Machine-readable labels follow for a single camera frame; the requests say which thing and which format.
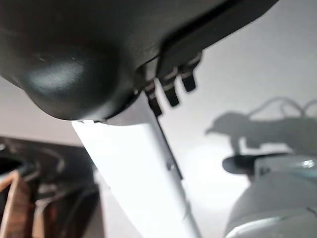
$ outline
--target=white wall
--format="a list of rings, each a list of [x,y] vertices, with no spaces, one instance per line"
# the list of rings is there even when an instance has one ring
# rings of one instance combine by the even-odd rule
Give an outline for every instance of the white wall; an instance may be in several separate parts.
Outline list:
[[[316,11],[315,0],[281,0],[264,17],[205,51],[196,71],[198,89],[187,95],[180,86],[180,107],[170,109],[161,97],[165,114],[160,121],[187,181],[194,215],[206,238],[221,237],[230,207],[248,183],[245,177],[227,174],[221,168],[222,159],[232,154],[228,137],[205,136],[205,130],[224,113],[247,113],[276,96],[292,98],[301,105],[317,99]],[[45,115],[21,90],[0,80],[0,92],[1,135],[80,144],[69,122]],[[278,103],[273,104],[254,120],[281,119],[278,108]],[[297,113],[290,107],[285,109],[288,115]],[[286,129],[274,128],[278,135],[287,133]],[[252,138],[263,142],[267,133],[259,129]],[[283,143],[269,143],[262,152],[286,147]],[[109,237],[126,237],[121,228],[130,225],[120,218],[115,201],[111,204],[108,219],[117,222],[113,223],[114,232],[108,230]],[[139,235],[131,231],[129,237]]]

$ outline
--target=white plastic part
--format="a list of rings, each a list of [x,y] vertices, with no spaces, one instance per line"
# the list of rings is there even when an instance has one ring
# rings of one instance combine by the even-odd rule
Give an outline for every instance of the white plastic part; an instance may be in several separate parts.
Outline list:
[[[201,237],[177,165],[144,94],[107,124],[75,121],[73,127],[144,238]]]

